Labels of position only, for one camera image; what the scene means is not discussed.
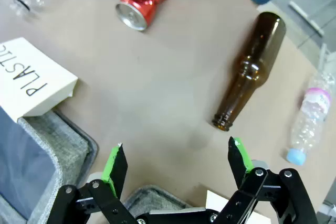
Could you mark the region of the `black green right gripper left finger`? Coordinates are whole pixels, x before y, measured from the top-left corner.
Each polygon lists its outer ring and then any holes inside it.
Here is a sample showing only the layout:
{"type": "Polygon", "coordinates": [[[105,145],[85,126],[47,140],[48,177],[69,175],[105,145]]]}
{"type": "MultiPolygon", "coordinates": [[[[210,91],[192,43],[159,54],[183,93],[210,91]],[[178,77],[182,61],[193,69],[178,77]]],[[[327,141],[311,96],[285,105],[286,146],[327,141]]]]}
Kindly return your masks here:
{"type": "Polygon", "coordinates": [[[91,214],[100,212],[108,223],[137,223],[120,201],[128,164],[120,143],[109,155],[100,178],[81,188],[59,188],[47,223],[87,223],[91,214]]]}

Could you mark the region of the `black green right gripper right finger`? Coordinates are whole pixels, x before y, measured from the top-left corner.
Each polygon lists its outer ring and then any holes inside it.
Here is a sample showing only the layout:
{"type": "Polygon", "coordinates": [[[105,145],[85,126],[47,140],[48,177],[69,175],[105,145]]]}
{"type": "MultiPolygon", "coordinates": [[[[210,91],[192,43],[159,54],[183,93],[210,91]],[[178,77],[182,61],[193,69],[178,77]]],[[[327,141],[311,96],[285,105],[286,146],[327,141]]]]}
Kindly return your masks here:
{"type": "Polygon", "coordinates": [[[228,141],[228,162],[237,190],[211,223],[247,223],[259,202],[268,202],[278,223],[317,223],[316,212],[293,168],[275,174],[255,166],[239,138],[228,141]]]}

